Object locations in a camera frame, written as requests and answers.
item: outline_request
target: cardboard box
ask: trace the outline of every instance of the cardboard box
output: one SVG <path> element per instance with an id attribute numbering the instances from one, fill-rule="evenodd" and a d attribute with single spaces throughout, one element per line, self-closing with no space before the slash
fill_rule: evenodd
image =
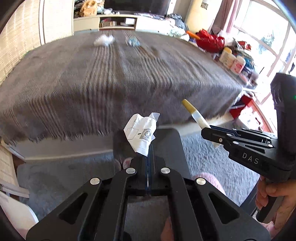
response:
<path id="1" fill-rule="evenodd" d="M 116 25 L 117 25 L 116 21 L 102 22 L 99 24 L 99 28 L 111 27 L 111 26 L 116 26 Z"/>

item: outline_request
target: metal screw head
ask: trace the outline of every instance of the metal screw head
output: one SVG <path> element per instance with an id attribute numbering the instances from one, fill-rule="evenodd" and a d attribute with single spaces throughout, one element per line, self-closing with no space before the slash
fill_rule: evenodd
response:
<path id="1" fill-rule="evenodd" d="M 167 167 L 162 168 L 160 171 L 161 171 L 163 174 L 168 174 L 168 173 L 170 173 L 170 169 L 167 168 Z"/>
<path id="2" fill-rule="evenodd" d="M 206 180 L 200 177 L 200 178 L 196 179 L 196 183 L 198 185 L 204 185 L 206 183 Z"/>
<path id="3" fill-rule="evenodd" d="M 94 178 L 91 179 L 90 183 L 92 185 L 97 185 L 97 184 L 100 183 L 100 179 L 98 179 L 97 177 L 94 177 Z"/>
<path id="4" fill-rule="evenodd" d="M 127 174 L 134 174 L 135 172 L 136 172 L 136 170 L 132 167 L 129 167 L 128 169 L 126 169 Z"/>

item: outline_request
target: yellow tip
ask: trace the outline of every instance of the yellow tip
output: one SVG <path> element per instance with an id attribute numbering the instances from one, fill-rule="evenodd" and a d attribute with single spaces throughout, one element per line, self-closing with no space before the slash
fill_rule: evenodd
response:
<path id="1" fill-rule="evenodd" d="M 188 112 L 192 115 L 195 111 L 196 108 L 190 104 L 190 102 L 186 99 L 182 100 L 182 104 L 185 106 L 185 108 L 188 110 Z"/>

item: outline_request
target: plastic bag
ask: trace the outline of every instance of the plastic bag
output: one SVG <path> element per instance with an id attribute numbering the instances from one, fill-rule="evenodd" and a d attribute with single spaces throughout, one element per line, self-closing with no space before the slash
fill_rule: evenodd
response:
<path id="1" fill-rule="evenodd" d="M 104 14 L 111 14 L 112 10 L 113 10 L 112 8 L 105 8 Z"/>
<path id="2" fill-rule="evenodd" d="M 206 30 L 196 33 L 200 39 L 196 39 L 196 44 L 207 52 L 218 53 L 224 49 L 225 39 L 217 35 L 211 35 Z"/>
<path id="3" fill-rule="evenodd" d="M 233 41 L 235 41 L 231 34 L 224 32 L 223 30 L 218 33 L 218 36 L 225 39 L 225 46 L 232 46 Z"/>
<path id="4" fill-rule="evenodd" d="M 98 46 L 109 46 L 111 43 L 114 42 L 114 37 L 112 35 L 110 35 L 109 37 L 104 35 L 101 35 L 99 38 L 97 38 L 94 41 L 94 46 L 98 47 Z"/>

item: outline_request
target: striped blanket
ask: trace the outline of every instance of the striped blanket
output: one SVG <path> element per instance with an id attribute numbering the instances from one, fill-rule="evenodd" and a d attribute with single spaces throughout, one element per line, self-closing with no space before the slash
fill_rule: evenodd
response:
<path id="1" fill-rule="evenodd" d="M 115 42 L 94 47 L 101 34 Z M 140 47 L 126 40 L 137 37 Z M 38 47 L 0 86 L 0 136 L 74 139 L 123 129 L 130 117 L 161 113 L 180 123 L 189 100 L 205 118 L 223 115 L 242 85 L 197 47 L 159 34 L 112 30 L 78 34 Z"/>

